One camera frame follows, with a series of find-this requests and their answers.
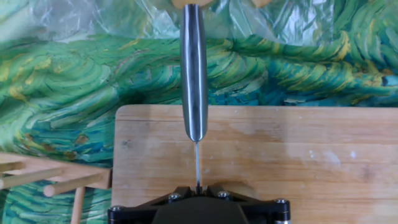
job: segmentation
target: green painted backdrop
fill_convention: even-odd
[[[210,39],[210,103],[395,107],[397,11],[396,1],[336,0],[334,41],[318,47]],[[0,150],[111,167],[116,110],[181,103],[179,63],[179,40],[1,43]],[[74,192],[47,198],[46,184],[1,191],[0,220],[68,223]],[[86,223],[105,223],[110,198],[87,191]]]

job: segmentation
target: transparent plastic wrap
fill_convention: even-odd
[[[140,39],[179,38],[181,0],[16,0],[1,9],[2,39],[34,35],[44,40],[111,34]],[[332,41],[334,0],[196,0],[208,38],[258,35],[289,45]]]

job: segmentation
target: metal knife handle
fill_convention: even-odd
[[[184,7],[180,30],[185,130],[192,141],[198,142],[207,132],[208,116],[206,38],[198,5],[188,4]]]

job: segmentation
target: wooden cutting board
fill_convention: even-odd
[[[211,106],[203,185],[242,181],[284,197],[292,223],[397,223],[398,110]],[[129,105],[116,115],[112,204],[137,206],[195,185],[182,107]]]

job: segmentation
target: wooden dowel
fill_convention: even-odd
[[[44,195],[47,197],[53,197],[54,195],[68,192],[70,190],[77,189],[78,187],[85,187],[87,185],[99,182],[102,179],[102,176],[102,174],[93,174],[86,177],[48,185],[44,188]]]
[[[81,219],[81,212],[83,210],[83,202],[85,201],[85,187],[78,187],[75,193],[75,202],[73,203],[71,224],[79,224]]]
[[[28,184],[38,180],[44,180],[50,177],[56,177],[62,174],[62,168],[54,168],[32,172],[28,174],[14,175],[12,177],[5,177],[0,180],[0,189],[15,187],[22,184]]]
[[[5,162],[0,163],[0,172],[16,170],[23,168],[24,164],[22,162]]]

